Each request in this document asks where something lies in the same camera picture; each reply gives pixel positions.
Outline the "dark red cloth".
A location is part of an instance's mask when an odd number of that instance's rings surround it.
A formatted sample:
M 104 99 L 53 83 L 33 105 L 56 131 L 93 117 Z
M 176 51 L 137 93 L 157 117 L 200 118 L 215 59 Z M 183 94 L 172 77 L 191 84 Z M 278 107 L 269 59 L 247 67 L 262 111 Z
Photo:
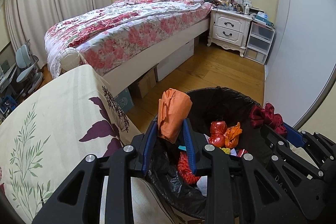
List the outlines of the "dark red cloth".
M 266 103 L 264 107 L 253 106 L 249 119 L 252 128 L 258 128 L 265 124 L 282 137 L 287 136 L 282 116 L 274 112 L 274 106 L 271 103 Z

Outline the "orange plastic bag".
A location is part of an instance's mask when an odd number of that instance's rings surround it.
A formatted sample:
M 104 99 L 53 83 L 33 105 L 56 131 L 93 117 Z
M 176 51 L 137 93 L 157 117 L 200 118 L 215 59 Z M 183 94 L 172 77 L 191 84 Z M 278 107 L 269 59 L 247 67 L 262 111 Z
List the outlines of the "orange plastic bag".
M 238 145 L 239 136 L 242 134 L 240 122 L 237 125 L 229 127 L 224 134 L 224 145 L 226 148 L 233 149 Z

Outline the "red can with black cap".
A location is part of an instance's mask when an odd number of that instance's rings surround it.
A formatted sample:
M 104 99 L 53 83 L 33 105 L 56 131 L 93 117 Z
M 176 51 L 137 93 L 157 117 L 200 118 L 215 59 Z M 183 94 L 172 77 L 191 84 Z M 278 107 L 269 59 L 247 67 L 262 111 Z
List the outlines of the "red can with black cap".
M 242 157 L 245 153 L 248 153 L 246 149 L 239 149 L 236 151 L 236 156 L 237 157 Z

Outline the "black lined trash bin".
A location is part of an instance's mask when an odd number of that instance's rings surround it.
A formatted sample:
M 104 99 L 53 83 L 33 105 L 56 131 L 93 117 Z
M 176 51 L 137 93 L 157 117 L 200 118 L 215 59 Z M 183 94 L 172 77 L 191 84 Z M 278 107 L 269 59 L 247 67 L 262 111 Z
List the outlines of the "black lined trash bin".
M 193 103 L 188 118 L 197 145 L 196 174 L 207 176 L 208 196 L 202 196 L 195 185 L 188 185 L 181 178 L 177 170 L 181 151 L 162 138 L 155 142 L 146 180 L 169 206 L 189 217 L 206 223 L 232 223 L 235 216 L 255 219 L 248 173 L 241 158 L 227 155 L 208 144 L 205 134 L 210 131 L 211 122 L 242 122 L 239 145 L 252 154 L 252 163 L 264 166 L 270 159 L 271 150 L 260 131 L 251 127 L 248 118 L 252 107 L 259 103 L 235 90 L 221 87 L 192 90 L 187 95 Z

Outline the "white and teal small box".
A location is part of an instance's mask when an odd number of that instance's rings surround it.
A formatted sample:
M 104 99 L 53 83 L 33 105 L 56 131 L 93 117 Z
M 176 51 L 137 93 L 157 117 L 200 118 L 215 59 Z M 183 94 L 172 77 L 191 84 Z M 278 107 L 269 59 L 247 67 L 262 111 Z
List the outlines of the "white and teal small box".
M 180 145 L 180 146 L 178 147 L 178 149 L 180 149 L 181 151 L 186 151 L 186 147 L 183 146 L 183 145 Z

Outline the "red foam fruit net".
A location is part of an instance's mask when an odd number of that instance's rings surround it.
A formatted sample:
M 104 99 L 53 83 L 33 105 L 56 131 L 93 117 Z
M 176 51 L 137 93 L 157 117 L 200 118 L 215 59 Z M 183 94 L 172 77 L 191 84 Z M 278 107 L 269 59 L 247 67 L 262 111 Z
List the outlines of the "red foam fruit net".
M 181 178 L 188 184 L 194 185 L 196 184 L 200 177 L 195 176 L 191 168 L 189 166 L 189 159 L 187 157 L 187 153 L 185 151 L 180 152 L 180 157 L 177 165 L 177 170 Z

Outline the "red crumpled plastic wrapper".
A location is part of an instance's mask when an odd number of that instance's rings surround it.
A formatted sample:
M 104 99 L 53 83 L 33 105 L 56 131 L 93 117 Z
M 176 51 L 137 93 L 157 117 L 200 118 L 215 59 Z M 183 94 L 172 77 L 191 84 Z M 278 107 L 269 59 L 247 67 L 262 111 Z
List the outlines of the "red crumpled plastic wrapper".
M 225 147 L 224 134 L 226 133 L 226 131 L 227 125 L 225 121 L 212 122 L 210 125 L 209 143 L 214 145 L 215 147 Z

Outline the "yellow foam fruit net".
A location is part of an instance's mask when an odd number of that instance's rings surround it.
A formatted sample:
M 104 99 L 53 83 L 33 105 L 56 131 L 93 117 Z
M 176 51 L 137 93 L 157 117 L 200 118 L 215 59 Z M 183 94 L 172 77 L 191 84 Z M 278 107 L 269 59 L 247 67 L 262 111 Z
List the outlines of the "yellow foam fruit net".
M 221 150 L 226 153 L 227 155 L 230 155 L 231 154 L 231 149 L 230 148 L 226 148 L 226 147 L 223 147 L 221 148 Z

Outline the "white crumpled paper scrap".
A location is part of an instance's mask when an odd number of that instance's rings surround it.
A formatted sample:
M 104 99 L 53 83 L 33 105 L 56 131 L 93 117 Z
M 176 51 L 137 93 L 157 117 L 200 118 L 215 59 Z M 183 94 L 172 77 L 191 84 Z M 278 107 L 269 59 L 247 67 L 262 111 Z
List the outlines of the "white crumpled paper scrap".
M 197 189 L 201 192 L 202 196 L 207 196 L 207 176 L 202 176 L 197 181 Z

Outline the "brown cardboard box under bed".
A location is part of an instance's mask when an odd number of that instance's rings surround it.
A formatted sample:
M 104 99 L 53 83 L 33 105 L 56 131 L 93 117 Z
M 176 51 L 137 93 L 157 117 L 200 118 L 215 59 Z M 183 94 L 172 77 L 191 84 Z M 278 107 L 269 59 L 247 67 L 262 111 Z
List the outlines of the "brown cardboard box under bed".
M 143 76 L 130 85 L 131 95 L 144 98 L 156 85 L 155 70 L 151 68 Z

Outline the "beige floral bedspread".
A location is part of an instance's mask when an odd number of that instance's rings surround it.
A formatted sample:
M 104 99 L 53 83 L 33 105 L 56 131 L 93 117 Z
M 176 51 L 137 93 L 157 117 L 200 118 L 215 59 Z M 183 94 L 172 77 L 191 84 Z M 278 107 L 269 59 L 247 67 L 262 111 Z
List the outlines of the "beige floral bedspread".
M 139 129 L 91 66 L 64 73 L 22 102 L 1 124 L 1 193 L 31 223 L 78 163 L 110 156 Z

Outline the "clear plastic drawer unit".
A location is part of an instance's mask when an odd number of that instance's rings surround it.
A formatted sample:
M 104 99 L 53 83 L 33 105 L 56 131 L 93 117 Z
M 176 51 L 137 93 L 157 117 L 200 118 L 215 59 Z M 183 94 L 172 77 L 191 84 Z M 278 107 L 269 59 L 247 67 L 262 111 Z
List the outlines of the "clear plastic drawer unit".
M 266 63 L 276 30 L 256 20 L 251 22 L 244 57 L 261 65 Z

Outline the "white two-drawer nightstand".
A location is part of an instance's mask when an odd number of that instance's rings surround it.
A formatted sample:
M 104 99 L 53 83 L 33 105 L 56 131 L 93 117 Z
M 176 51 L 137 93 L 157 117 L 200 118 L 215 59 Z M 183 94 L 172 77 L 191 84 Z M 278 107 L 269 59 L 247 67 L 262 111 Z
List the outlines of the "white two-drawer nightstand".
M 213 7 L 207 46 L 216 44 L 224 50 L 238 51 L 244 57 L 252 16 Z

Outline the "white bed with floral quilt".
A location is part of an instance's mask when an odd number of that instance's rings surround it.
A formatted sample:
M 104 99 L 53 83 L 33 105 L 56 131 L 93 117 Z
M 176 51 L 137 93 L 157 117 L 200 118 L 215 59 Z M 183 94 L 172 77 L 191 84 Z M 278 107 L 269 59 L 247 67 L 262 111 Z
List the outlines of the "white bed with floral quilt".
M 88 64 L 118 94 L 209 29 L 211 0 L 119 0 L 45 34 L 53 78 Z

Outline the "grey study desk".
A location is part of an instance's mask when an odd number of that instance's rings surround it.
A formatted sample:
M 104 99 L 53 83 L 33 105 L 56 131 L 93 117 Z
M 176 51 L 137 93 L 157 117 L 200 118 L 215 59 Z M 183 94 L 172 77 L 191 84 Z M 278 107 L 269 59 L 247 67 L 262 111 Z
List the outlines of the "grey study desk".
M 1 78 L 1 101 L 3 101 L 5 96 L 14 96 L 15 98 L 18 95 L 12 85 L 13 79 L 17 73 L 17 68 L 16 64 L 12 65 Z

